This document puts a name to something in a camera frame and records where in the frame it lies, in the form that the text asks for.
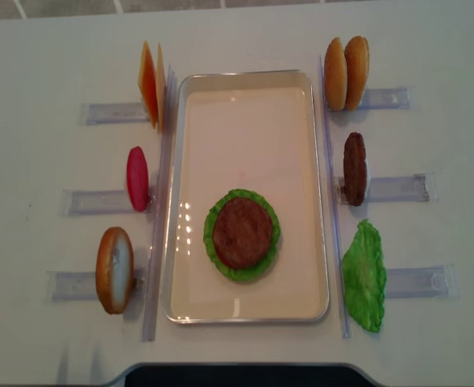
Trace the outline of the pale yellow cheese slice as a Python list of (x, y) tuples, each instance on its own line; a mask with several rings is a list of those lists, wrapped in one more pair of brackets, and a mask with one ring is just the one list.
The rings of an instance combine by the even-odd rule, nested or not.
[(166, 96), (166, 78), (164, 71), (163, 52), (160, 44), (158, 44), (158, 59), (156, 65), (156, 96), (159, 116), (160, 133), (164, 131), (164, 117), (165, 117), (165, 96)]

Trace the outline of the brown meat patty on tray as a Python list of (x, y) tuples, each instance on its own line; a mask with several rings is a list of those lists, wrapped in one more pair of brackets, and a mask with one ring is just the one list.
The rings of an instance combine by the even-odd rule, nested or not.
[(232, 198), (218, 213), (212, 239), (223, 263), (233, 269), (249, 268), (258, 264), (269, 250), (271, 217), (250, 198)]

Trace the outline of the green lettuce leaf on tray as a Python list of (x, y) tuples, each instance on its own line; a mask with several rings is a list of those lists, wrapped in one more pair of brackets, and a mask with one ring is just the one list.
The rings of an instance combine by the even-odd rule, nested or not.
[[(257, 202), (263, 208), (266, 209), (272, 220), (272, 239), (266, 256), (258, 264), (255, 264), (254, 266), (245, 269), (233, 269), (230, 268), (227, 264), (223, 263), (218, 258), (212, 239), (212, 233), (216, 219), (218, 217), (218, 213), (223, 208), (223, 206), (232, 198), (252, 199), (253, 201)], [(210, 261), (215, 265), (215, 267), (219, 270), (221, 274), (223, 274), (230, 280), (236, 282), (254, 281), (269, 269), (269, 267), (273, 264), (275, 256), (277, 254), (277, 245), (280, 236), (281, 226), (274, 209), (264, 197), (262, 197), (255, 191), (247, 189), (232, 189), (223, 198), (219, 199), (216, 204), (209, 210), (209, 213), (206, 216), (203, 230), (203, 242), (205, 244), (206, 253), (210, 258)]]

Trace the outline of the red tomato slice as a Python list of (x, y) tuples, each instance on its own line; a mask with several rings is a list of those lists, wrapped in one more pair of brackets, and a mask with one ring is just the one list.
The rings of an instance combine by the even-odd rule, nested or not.
[(130, 150), (127, 159), (127, 190), (135, 211), (144, 212), (149, 203), (148, 165), (141, 147)]

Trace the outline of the upright brown meat patty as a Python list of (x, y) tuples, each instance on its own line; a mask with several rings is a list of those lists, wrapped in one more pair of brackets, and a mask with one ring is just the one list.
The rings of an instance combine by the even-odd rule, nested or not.
[(352, 206), (361, 206), (367, 192), (368, 169), (364, 139), (358, 132), (352, 132), (345, 142), (343, 174), (347, 202)]

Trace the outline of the clear holder for tomato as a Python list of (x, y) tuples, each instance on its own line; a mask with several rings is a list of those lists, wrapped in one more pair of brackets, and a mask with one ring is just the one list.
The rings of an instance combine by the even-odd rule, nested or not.
[(85, 191), (64, 189), (61, 195), (60, 215), (135, 214), (125, 190)]

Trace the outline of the upright green lettuce leaf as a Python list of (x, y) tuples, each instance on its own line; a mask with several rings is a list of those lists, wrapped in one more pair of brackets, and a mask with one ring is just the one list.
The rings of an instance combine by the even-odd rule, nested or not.
[(387, 271), (380, 233), (367, 219), (358, 223), (342, 271), (348, 313), (363, 329), (378, 333), (385, 315)]

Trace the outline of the clear holder for lettuce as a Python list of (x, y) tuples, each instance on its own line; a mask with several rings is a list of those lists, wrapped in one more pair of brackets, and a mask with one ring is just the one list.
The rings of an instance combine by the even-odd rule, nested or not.
[(425, 268), (391, 268), (387, 270), (385, 297), (457, 298), (459, 290), (453, 264)]

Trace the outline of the silver metal tray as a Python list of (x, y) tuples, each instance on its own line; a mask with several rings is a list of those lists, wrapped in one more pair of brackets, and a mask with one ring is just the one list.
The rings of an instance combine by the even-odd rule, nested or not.
[[(330, 290), (314, 96), (299, 70), (187, 77), (171, 129), (161, 305), (177, 324), (309, 322)], [(206, 251), (206, 218), (230, 191), (272, 207), (271, 265), (233, 281)]]

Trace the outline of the golden bun half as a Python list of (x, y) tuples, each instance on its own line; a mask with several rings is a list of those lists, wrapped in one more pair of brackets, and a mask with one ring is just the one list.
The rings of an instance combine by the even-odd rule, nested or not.
[(328, 107), (341, 111), (347, 96), (347, 62), (339, 37), (329, 44), (324, 60), (324, 93)]
[(363, 36), (353, 37), (344, 49), (347, 62), (347, 96), (345, 107), (356, 110), (363, 97), (369, 74), (369, 46)]

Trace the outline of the right golden bun half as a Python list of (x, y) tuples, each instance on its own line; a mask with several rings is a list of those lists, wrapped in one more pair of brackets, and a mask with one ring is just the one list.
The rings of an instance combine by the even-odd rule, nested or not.
[(347, 96), (345, 107), (356, 110), (363, 97), (369, 74), (369, 46), (363, 36), (353, 37), (344, 49), (347, 62)]

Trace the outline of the clear holder for buns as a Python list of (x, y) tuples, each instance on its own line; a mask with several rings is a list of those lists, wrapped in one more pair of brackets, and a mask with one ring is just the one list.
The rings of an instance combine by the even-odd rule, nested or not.
[(416, 110), (418, 104), (413, 86), (393, 88), (367, 88), (361, 99), (359, 110)]

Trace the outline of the black base at table edge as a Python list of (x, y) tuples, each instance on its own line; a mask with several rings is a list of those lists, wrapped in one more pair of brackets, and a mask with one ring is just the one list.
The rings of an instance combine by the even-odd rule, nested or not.
[(125, 386), (372, 386), (340, 366), (153, 365), (125, 377)]

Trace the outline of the left long clear plastic rail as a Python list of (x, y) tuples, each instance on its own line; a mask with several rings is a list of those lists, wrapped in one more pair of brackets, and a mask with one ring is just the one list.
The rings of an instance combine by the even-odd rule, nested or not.
[(175, 142), (177, 116), (177, 77), (168, 67), (165, 96), (164, 132), (161, 137), (160, 168), (156, 181), (156, 200), (153, 220), (151, 254), (148, 260), (148, 277), (143, 311), (142, 340), (151, 342), (156, 337), (156, 319), (160, 296), (161, 262), (168, 230), (168, 206), (171, 188), (171, 170)]

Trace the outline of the long clear plastic rail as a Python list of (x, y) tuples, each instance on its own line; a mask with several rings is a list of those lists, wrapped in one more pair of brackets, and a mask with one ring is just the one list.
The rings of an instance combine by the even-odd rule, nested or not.
[(151, 342), (156, 337), (156, 319), (160, 296), (161, 262), (168, 230), (168, 206), (171, 188), (171, 170), (175, 142), (177, 116), (177, 77), (168, 67), (165, 96), (164, 132), (161, 137), (160, 168), (156, 181), (156, 200), (153, 220), (151, 254), (148, 260), (148, 277), (143, 311), (142, 340)]
[(328, 187), (328, 198), (330, 205), (331, 214), (331, 230), (333, 235), (333, 248), (335, 251), (335, 275), (337, 283), (337, 298), (339, 306), (339, 319), (342, 331), (342, 337), (344, 339), (350, 338), (350, 324), (349, 316), (347, 313), (345, 300), (344, 300), (344, 284), (343, 284), (343, 272), (342, 272), (342, 245), (339, 230), (339, 210), (335, 191), (335, 175), (333, 169), (333, 153), (331, 146), (331, 134), (329, 129), (329, 113), (327, 110), (326, 96), (324, 92), (324, 68), (323, 58), (320, 56), (318, 59), (318, 81), (321, 92), (321, 121), (322, 121), (322, 133), (323, 133), (323, 145), (325, 147), (326, 156), (326, 184)]

